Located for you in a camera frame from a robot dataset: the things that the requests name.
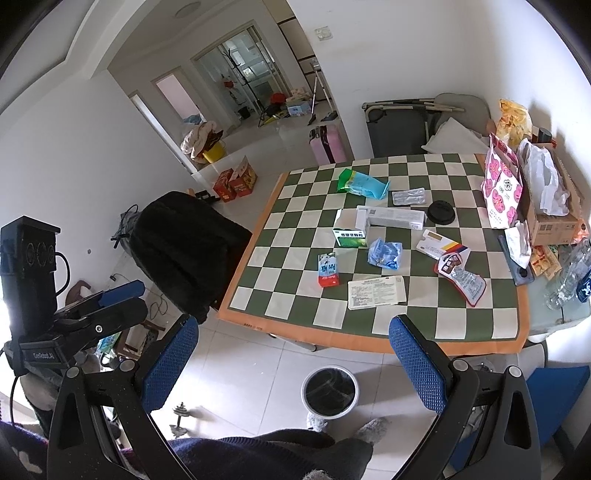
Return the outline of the white medicine instruction leaflet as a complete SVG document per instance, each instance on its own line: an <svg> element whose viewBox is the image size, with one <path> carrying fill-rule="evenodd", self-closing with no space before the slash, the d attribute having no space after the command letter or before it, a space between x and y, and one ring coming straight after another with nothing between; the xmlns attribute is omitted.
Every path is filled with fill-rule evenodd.
<svg viewBox="0 0 591 480"><path fill-rule="evenodd" d="M349 310L363 310L398 305L407 301L402 276L387 276L348 283Z"/></svg>

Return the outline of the green white medicine box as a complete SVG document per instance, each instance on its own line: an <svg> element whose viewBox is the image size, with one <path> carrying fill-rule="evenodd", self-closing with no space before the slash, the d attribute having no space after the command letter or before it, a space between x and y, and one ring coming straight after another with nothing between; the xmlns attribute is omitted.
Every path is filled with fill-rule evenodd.
<svg viewBox="0 0 591 480"><path fill-rule="evenodd" d="M368 245L367 233L363 229L334 228L332 234L339 248L366 248Z"/></svg>

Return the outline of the white round trash bin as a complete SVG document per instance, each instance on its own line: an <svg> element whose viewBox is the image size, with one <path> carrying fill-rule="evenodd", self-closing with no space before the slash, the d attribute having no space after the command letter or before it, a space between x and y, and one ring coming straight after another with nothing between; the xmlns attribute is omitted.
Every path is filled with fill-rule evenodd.
<svg viewBox="0 0 591 480"><path fill-rule="evenodd" d="M356 407L360 386L348 369L331 365L312 371L301 385L301 402L312 415L325 420L345 417Z"/></svg>

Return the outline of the right grey slipper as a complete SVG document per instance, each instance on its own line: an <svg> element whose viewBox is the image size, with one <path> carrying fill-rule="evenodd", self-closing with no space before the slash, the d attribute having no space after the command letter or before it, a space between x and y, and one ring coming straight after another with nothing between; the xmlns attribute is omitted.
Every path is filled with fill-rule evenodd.
<svg viewBox="0 0 591 480"><path fill-rule="evenodd" d="M386 417L375 418L360 427L353 437L370 445L376 445L387 435L390 425L391 422Z"/></svg>

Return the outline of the blue seat chair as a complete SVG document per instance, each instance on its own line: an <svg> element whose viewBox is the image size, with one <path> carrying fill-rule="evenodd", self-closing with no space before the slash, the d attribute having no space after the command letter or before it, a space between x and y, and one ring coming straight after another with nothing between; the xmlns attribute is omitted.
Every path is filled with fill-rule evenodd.
<svg viewBox="0 0 591 480"><path fill-rule="evenodd" d="M455 479L539 479L541 451L554 442L568 478L590 461L590 435L574 446L562 424L583 392L587 365L538 368L526 377L515 365L477 372L479 388L450 457Z"/></svg>

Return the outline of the white orange medicine box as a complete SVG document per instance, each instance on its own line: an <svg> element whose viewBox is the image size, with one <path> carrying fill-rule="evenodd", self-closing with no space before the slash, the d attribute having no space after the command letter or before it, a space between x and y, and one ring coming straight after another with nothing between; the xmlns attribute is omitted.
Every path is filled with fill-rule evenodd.
<svg viewBox="0 0 591 480"><path fill-rule="evenodd" d="M469 247L428 229L423 231L417 250L435 260L439 260L444 255L456 253L467 261L471 254Z"/></svg>

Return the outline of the green white checkered table mat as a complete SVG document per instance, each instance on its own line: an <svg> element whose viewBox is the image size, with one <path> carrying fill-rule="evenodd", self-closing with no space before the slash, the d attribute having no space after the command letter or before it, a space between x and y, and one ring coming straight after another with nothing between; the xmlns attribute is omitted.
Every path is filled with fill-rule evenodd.
<svg viewBox="0 0 591 480"><path fill-rule="evenodd" d="M280 175L221 320L318 346L385 353L405 315L451 356L514 354L529 335L489 223L479 154L416 154Z"/></svg>

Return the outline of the clear plastic bottle blue label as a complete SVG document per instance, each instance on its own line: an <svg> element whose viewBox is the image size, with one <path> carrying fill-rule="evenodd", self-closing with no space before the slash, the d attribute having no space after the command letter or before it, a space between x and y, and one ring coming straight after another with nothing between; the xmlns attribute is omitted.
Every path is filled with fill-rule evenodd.
<svg viewBox="0 0 591 480"><path fill-rule="evenodd" d="M585 303L591 297L591 271L578 282L576 287L576 298L579 302Z"/></svg>

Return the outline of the silver blister pack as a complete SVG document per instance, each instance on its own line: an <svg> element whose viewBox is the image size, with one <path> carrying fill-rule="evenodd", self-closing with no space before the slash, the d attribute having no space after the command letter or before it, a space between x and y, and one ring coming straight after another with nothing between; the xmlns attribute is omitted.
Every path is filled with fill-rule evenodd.
<svg viewBox="0 0 591 480"><path fill-rule="evenodd" d="M426 190L424 187L394 191L392 193L394 206L423 205L426 203Z"/></svg>

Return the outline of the green blue snack bag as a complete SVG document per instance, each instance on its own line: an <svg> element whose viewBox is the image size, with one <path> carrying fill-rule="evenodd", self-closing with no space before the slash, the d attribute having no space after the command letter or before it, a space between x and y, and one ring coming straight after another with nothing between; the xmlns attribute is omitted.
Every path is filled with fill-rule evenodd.
<svg viewBox="0 0 591 480"><path fill-rule="evenodd" d="M338 191L383 200L389 192L389 184L365 173L346 168L339 174Z"/></svg>

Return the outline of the pink floral paper bag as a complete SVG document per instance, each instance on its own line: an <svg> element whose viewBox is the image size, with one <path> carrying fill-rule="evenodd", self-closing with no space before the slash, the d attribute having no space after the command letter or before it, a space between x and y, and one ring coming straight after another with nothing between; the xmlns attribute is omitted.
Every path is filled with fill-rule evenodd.
<svg viewBox="0 0 591 480"><path fill-rule="evenodd" d="M519 160L496 135L489 135L485 175L481 185L492 229L505 230L518 219L523 193Z"/></svg>

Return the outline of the black coat rack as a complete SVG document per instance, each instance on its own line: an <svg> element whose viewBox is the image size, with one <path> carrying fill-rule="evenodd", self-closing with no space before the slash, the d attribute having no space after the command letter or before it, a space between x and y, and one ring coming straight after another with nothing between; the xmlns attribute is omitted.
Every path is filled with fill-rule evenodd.
<svg viewBox="0 0 591 480"><path fill-rule="evenodd" d="M239 85L242 88L243 96L245 96L245 99L249 101L249 105L252 106L252 110L260 116L264 110L263 102L259 99L259 96L256 95L256 91L252 89L249 79L243 75L243 71L240 69L240 66L232 58L231 50L226 50L223 45L219 46L218 50L221 51L223 59L226 63L228 63L229 70L235 78L235 85Z"/></svg>

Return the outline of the white plastic bag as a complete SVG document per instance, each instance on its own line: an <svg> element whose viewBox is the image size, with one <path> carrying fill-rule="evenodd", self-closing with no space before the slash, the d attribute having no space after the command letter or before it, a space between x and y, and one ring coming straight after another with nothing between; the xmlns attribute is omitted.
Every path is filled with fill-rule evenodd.
<svg viewBox="0 0 591 480"><path fill-rule="evenodd" d="M567 216L570 193L564 187L551 152L525 138L519 144L518 157L535 212L548 216Z"/></svg>

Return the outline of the folded dark camp bed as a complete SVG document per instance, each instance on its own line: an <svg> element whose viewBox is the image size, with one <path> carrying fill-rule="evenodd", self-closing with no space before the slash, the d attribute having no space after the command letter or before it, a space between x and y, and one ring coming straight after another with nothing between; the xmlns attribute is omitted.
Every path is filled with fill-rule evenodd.
<svg viewBox="0 0 591 480"><path fill-rule="evenodd" d="M465 112L434 99L366 102L362 110L375 158L421 154L444 113Z"/></svg>

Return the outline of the yellow orange snack bag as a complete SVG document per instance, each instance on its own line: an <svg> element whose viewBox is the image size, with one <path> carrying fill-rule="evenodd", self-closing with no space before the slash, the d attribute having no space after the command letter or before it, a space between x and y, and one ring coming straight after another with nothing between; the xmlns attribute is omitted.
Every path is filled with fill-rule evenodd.
<svg viewBox="0 0 591 480"><path fill-rule="evenodd" d="M512 150L533 136L533 123L528 109L507 99L499 100L501 117L496 123L496 136Z"/></svg>

